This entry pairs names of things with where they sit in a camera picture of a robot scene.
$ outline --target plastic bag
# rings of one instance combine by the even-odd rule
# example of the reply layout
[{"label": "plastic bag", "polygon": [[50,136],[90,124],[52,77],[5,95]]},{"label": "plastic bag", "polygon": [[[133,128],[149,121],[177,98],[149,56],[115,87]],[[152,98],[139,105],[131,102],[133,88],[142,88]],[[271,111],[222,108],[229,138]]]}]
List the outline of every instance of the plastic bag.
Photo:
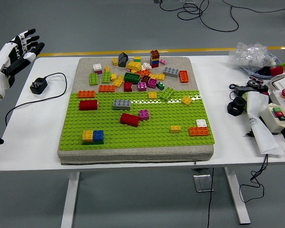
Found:
[{"label": "plastic bag", "polygon": [[267,51],[267,47],[259,43],[246,45],[239,42],[236,50],[229,52],[230,63],[248,68],[256,72],[266,66],[276,65],[276,57]]}]

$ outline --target gray floor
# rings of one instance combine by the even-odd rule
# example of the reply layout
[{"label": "gray floor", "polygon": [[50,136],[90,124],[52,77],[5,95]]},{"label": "gray floor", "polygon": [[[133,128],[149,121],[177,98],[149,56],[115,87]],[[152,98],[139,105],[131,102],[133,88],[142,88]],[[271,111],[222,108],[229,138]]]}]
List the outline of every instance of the gray floor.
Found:
[{"label": "gray floor", "polygon": [[[285,0],[228,2],[263,11],[285,7]],[[164,0],[162,6],[174,9],[181,4]],[[213,28],[234,29],[229,10],[220,0],[211,0],[203,21]],[[206,28],[199,19],[181,21],[176,12],[164,12],[152,0],[0,0],[0,49],[31,28],[36,28],[40,41],[46,44],[42,53],[231,48],[238,42],[285,46],[285,10],[261,14],[234,8],[232,12],[240,27],[222,33]],[[285,62],[285,50],[271,52]],[[0,103],[0,136],[5,129],[4,116],[16,104],[30,69],[16,76],[15,85]],[[250,171],[258,168],[237,167],[239,182],[248,183]],[[214,172],[210,227],[239,227],[223,169],[215,168]],[[73,227],[205,228],[209,193],[195,191],[192,176],[196,173],[189,168],[82,173]],[[67,181],[62,173],[0,174],[0,228],[60,227]],[[285,228],[285,165],[269,165],[259,181],[265,186],[265,197],[247,203],[249,227]],[[243,189],[245,199],[260,194],[260,189]]]}]

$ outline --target table leg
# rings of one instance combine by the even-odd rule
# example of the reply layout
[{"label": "table leg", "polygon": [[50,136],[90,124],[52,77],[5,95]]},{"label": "table leg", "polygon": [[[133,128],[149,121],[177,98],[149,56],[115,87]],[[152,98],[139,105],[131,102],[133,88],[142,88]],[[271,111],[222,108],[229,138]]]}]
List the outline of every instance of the table leg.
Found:
[{"label": "table leg", "polygon": [[227,180],[229,183],[231,195],[233,198],[234,206],[237,211],[237,218],[240,225],[250,224],[249,215],[246,209],[245,203],[241,200],[240,196],[243,198],[241,191],[239,190],[238,179],[234,169],[224,167]]},{"label": "table leg", "polygon": [[72,228],[80,172],[70,172],[61,228]]}]

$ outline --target power plug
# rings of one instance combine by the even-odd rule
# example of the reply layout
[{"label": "power plug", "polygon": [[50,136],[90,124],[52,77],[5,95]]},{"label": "power plug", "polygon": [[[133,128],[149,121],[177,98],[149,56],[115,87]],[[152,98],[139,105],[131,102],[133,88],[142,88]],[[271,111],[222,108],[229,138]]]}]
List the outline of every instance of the power plug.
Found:
[{"label": "power plug", "polygon": [[34,94],[42,94],[43,90],[47,87],[48,83],[45,78],[37,78],[29,87]]}]

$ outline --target robotic hand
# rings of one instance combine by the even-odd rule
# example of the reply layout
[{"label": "robotic hand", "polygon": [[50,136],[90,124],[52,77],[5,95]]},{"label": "robotic hand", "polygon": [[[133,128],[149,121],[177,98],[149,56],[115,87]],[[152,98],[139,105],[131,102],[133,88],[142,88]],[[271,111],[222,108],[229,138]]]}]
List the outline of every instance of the robotic hand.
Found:
[{"label": "robotic hand", "polygon": [[44,43],[38,43],[39,36],[29,37],[36,32],[31,29],[20,33],[0,51],[0,101],[5,90],[15,82],[15,75],[26,68],[40,54]]}]

